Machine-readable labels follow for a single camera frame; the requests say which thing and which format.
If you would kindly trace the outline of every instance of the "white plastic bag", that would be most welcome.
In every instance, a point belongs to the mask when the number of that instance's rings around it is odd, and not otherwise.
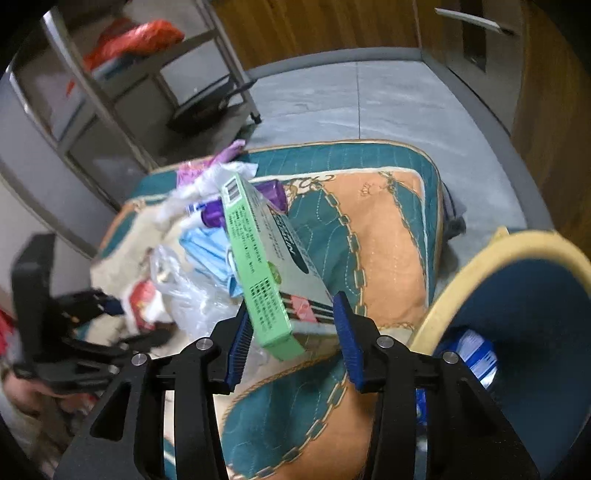
[[[164,245],[152,252],[150,274],[168,313],[193,340],[211,335],[216,323],[234,317],[240,306],[206,275],[183,271],[174,251]]]
[[[219,198],[218,185],[226,183],[235,173],[250,180],[256,175],[257,164],[233,161],[216,163],[190,185],[173,190],[168,198],[158,206],[154,224],[159,230],[166,230],[170,222],[182,215],[185,208],[192,203],[205,203]]]

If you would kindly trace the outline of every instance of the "red plastic bag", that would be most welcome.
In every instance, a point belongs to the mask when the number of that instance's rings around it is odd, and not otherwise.
[[[6,355],[10,339],[14,335],[14,321],[0,310],[0,356]]]
[[[182,42],[184,34],[166,20],[155,20],[150,23],[131,28],[121,35],[117,31],[133,26],[129,18],[118,18],[100,35],[95,49],[84,57],[84,65],[92,71],[104,62],[124,53],[147,56]],[[69,95],[74,88],[70,81],[67,88]]]

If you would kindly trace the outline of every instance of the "yellow chair rim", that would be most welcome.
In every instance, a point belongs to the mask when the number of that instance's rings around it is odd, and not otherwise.
[[[508,234],[499,229],[439,295],[425,320],[410,337],[409,348],[432,355],[456,313],[478,286],[493,273],[519,260],[540,259],[568,269],[591,294],[591,262],[578,247],[557,232],[524,231]]]

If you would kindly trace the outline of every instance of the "green box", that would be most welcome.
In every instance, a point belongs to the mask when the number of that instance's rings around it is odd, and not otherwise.
[[[286,215],[240,175],[221,191],[257,341],[279,360],[289,360],[314,348],[315,340],[336,338],[332,296]]]

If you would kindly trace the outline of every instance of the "door handle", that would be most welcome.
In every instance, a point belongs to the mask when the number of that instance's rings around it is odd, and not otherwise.
[[[491,32],[499,33],[501,35],[515,35],[515,32],[510,28],[501,27],[497,22],[488,20],[487,18],[477,17],[475,15],[457,12],[455,10],[446,10],[445,8],[436,8],[435,13],[442,17],[453,18],[454,20],[461,20],[478,27],[485,28]]]

